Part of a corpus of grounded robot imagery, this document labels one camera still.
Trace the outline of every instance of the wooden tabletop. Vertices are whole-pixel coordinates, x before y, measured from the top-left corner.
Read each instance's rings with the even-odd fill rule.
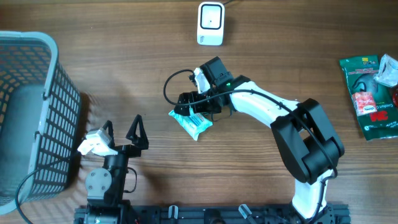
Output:
[[[60,61],[85,96],[82,129],[113,122],[116,144],[136,114],[149,150],[131,159],[133,205],[289,203],[294,178],[269,128],[235,113],[194,141],[168,113],[162,89],[170,74],[219,56],[240,74],[286,99],[321,103],[345,145],[329,202],[348,204],[352,223],[397,223],[397,140],[367,142],[359,129],[338,60],[354,55],[398,58],[397,1],[236,1],[226,7],[224,43],[196,41],[199,1],[0,6],[0,29],[41,31],[57,42]],[[195,87],[175,77],[173,100]],[[216,118],[228,114],[216,115]],[[86,204],[84,181],[103,159],[81,159],[78,178],[58,197],[26,203],[34,223],[71,223]],[[134,186],[128,175],[126,189]],[[14,211],[0,223],[21,223]]]

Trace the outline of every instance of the teal packet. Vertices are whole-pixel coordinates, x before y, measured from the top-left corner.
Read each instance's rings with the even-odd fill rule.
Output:
[[[169,115],[175,118],[195,141],[198,140],[200,133],[213,125],[213,122],[207,120],[202,114],[193,114],[192,111],[190,116],[176,114],[174,110],[170,111]]]
[[[359,92],[370,92],[376,102],[376,112],[357,116],[366,140],[397,137],[397,108],[392,103],[388,87],[373,79],[379,72],[377,55],[341,59],[340,66],[344,71],[350,96]]]

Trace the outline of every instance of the plastic bin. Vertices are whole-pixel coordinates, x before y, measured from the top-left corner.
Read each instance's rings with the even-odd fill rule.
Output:
[[[40,32],[0,32],[0,215],[13,211],[21,180],[72,153],[81,99],[58,61],[55,41]],[[56,196],[70,161],[41,170],[19,200]]]

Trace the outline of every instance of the green bag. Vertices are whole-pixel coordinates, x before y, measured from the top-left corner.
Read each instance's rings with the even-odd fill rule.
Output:
[[[376,112],[357,116],[366,140],[397,137],[397,108],[392,102],[388,87],[373,79],[379,72],[377,55],[341,59],[340,66],[344,71],[350,96],[357,92],[371,92],[376,102]]]

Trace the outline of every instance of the red logo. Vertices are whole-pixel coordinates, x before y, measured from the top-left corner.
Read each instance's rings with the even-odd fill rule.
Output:
[[[372,122],[385,121],[388,119],[387,111],[379,111],[370,114]]]

